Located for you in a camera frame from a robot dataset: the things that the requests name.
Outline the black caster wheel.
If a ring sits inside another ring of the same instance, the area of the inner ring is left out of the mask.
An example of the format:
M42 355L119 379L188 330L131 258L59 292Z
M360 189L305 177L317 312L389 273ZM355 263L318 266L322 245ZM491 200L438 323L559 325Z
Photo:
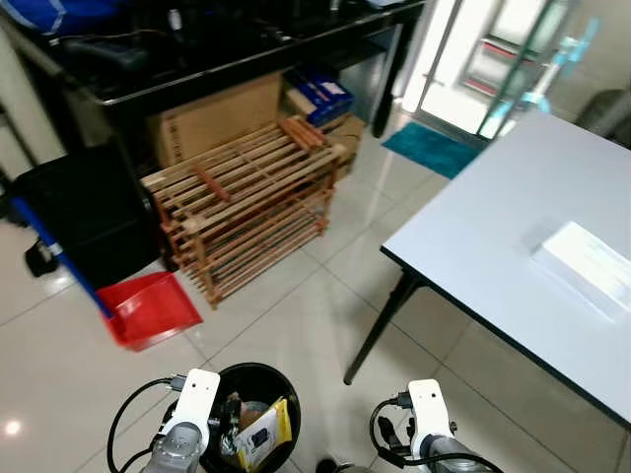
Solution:
M51 255L49 249L43 243L36 240L31 247L24 252L24 261L32 278L41 278L49 272L58 270L57 257Z

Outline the wooden slatted shoe rack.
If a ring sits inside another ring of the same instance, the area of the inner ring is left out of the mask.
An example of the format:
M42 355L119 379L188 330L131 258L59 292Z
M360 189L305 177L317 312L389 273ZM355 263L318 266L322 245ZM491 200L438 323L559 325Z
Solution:
M327 233L348 150L297 116L141 179L172 258L211 306Z

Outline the black desk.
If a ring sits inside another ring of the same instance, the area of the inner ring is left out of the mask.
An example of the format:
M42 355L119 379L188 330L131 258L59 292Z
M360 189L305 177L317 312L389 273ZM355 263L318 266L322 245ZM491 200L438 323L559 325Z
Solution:
M382 58L362 99L383 135L419 20L432 0L129 0L90 33L45 36L0 8L51 129L68 152L110 145L136 169L157 166L153 114L296 66Z

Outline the brown paper trash piece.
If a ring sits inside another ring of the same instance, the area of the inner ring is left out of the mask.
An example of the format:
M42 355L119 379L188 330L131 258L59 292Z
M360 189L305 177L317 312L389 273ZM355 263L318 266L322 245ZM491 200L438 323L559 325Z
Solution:
M231 392L225 398L220 416L222 433L225 437L234 437L238 433L241 423L241 405L243 402L238 392Z

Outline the small brown cardboard box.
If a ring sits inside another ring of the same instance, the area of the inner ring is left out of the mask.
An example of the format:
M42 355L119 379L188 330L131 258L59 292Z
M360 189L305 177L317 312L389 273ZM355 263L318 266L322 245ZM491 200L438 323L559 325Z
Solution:
M303 92L289 85L281 86L281 96L287 111L299 114L316 130L323 132L330 143L341 144L346 148L346 154L339 158L335 177L341 180L342 177L351 174L362 144L366 123L350 109L316 106L303 95Z

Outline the yellow snack packet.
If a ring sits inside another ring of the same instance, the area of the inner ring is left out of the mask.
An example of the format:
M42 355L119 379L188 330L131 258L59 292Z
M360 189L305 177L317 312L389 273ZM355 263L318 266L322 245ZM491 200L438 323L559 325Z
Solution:
M235 456L246 473L260 473L281 445L293 440L288 400L245 401L233 436Z

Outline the large brown cardboard box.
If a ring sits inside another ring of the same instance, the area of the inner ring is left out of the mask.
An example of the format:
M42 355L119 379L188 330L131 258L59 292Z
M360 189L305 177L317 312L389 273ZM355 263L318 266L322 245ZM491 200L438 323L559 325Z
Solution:
M281 100L281 73L217 92L153 114L149 125L159 167L209 152L275 120Z

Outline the white table with black legs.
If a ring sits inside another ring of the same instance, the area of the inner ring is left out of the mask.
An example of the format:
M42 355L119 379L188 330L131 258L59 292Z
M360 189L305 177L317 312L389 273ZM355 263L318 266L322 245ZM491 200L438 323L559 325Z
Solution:
M382 244L400 275L342 381L353 382L424 287L628 428L628 319L605 315L533 253L576 224L626 256L630 211L627 149L553 114L525 114Z

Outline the blue bag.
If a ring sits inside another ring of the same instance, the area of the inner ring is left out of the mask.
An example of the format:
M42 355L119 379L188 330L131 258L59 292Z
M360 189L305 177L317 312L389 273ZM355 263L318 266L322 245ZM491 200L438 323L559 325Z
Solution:
M90 33L118 17L129 0L0 0L10 18L45 36Z

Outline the teal floor mat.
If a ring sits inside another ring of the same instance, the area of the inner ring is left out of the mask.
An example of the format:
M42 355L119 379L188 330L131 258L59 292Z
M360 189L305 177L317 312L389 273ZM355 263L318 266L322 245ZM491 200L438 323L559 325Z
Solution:
M479 154L473 146L414 122L393 132L383 146L447 179L455 179Z

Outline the dark robot right foot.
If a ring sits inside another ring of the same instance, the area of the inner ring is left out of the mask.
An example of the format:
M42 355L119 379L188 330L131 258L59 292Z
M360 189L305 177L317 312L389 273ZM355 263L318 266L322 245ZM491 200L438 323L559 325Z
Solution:
M344 463L344 461L338 461L326 456L316 464L315 473L352 473L352 470L355 468L355 464Z

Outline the black round rubbish bin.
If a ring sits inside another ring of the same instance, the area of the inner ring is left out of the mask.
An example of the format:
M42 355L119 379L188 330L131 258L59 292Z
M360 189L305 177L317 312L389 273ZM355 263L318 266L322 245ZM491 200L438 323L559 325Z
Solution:
M296 449L297 440L303 423L301 405L296 387L283 373L261 362L240 362L225 367L218 372L220 383L212 402L211 419L218 420L217 427L209 428L209 446L202 455L201 467L207 473L246 473L236 467L221 454L221 437L227 431L226 402L231 393L238 393L241 401L278 401L280 397L288 400L288 414L293 440L276 446L260 468L260 473L278 473Z

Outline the blue printed box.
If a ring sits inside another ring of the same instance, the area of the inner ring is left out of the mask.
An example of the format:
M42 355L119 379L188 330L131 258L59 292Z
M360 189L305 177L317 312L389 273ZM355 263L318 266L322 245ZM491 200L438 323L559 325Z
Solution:
M297 66L281 73L281 78L287 98L315 127L338 120L355 102L355 95L323 69Z

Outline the glass door with metal frame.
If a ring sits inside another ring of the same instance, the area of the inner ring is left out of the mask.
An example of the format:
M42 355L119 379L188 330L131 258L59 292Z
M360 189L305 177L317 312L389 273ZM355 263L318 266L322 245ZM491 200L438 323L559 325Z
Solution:
M568 36L580 0L433 0L423 14L398 106L423 123L499 138L526 109L522 95L539 80Z

